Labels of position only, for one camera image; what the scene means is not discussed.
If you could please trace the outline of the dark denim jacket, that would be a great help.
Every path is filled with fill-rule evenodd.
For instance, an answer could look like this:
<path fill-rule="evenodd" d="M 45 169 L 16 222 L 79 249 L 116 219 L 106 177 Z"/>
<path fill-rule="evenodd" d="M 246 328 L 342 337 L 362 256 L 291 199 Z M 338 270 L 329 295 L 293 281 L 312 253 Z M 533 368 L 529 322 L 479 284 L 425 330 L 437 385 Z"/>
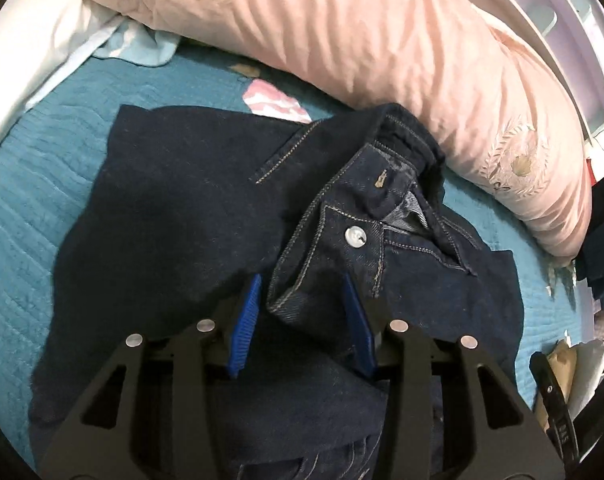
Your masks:
<path fill-rule="evenodd" d="M 54 267 L 33 456 L 128 335 L 177 335 L 254 274 L 261 316 L 247 365 L 211 388 L 227 478 L 371 476 L 387 396 L 353 370 L 345 275 L 434 338 L 475 337 L 513 376 L 515 263 L 444 205 L 443 162 L 396 104 L 309 125 L 122 107 Z"/>

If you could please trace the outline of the folded tan garment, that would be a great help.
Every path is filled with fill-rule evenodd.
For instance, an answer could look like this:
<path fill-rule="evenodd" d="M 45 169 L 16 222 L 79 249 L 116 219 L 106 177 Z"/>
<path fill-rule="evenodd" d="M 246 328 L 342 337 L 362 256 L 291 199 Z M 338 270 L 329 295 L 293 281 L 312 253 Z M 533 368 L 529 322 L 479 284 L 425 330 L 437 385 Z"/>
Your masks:
<path fill-rule="evenodd" d="M 561 339 L 548 354 L 547 361 L 554 376 L 556 376 L 564 401 L 568 402 L 577 368 L 577 350 L 572 345 L 571 338 Z M 547 431 L 549 429 L 549 416 L 540 393 L 537 393 L 536 396 L 534 413 L 541 428 Z"/>

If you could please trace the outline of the teal quilted mattress cover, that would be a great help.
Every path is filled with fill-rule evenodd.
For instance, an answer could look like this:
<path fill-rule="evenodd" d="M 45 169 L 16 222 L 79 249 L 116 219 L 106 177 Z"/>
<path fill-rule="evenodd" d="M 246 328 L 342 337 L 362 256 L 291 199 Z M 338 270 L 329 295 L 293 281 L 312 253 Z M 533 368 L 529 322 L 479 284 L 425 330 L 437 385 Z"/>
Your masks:
<path fill-rule="evenodd" d="M 342 110 L 339 102 L 292 75 L 183 44 L 160 67 L 89 58 L 22 115 L 0 144 L 0 429 L 24 460 L 33 457 L 31 376 L 52 318 L 52 267 L 86 204 L 119 107 L 199 105 L 241 112 L 244 92 L 257 78 L 296 99 L 311 118 Z M 523 399 L 533 401 L 530 356 L 551 351 L 561 339 L 584 338 L 573 274 L 555 268 L 507 208 L 453 172 L 445 176 L 444 202 L 489 247 L 513 254 L 524 304 L 516 383 Z"/>

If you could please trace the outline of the pink duvet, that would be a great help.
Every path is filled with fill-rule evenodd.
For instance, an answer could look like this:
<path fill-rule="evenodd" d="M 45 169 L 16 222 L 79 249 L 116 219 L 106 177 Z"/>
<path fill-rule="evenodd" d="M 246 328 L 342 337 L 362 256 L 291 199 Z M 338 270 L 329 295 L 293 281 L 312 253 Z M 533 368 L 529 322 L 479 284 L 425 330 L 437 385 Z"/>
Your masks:
<path fill-rule="evenodd" d="M 551 67 L 470 0 L 93 0 L 255 58 L 344 104 L 397 103 L 447 164 L 574 259 L 591 217 L 582 121 Z"/>

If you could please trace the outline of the white pillow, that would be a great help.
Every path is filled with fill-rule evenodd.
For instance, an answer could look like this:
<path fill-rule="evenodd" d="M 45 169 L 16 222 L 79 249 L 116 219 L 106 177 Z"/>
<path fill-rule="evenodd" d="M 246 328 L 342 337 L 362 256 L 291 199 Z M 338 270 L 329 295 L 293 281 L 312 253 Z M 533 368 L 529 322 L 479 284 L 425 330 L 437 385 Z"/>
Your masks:
<path fill-rule="evenodd" d="M 116 31 L 92 0 L 7 0 L 0 8 L 0 144 L 12 125 Z"/>

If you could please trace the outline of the lilac wall shelf unit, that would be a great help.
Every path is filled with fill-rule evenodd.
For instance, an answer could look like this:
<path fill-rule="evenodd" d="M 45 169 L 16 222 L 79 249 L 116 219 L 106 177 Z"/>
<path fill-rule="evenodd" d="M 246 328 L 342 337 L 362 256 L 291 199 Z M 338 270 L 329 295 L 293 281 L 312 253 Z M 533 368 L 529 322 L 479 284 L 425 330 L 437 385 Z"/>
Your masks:
<path fill-rule="evenodd" d="M 590 144 L 604 153 L 604 9 L 599 0 L 515 0 L 556 55 L 584 115 Z"/>

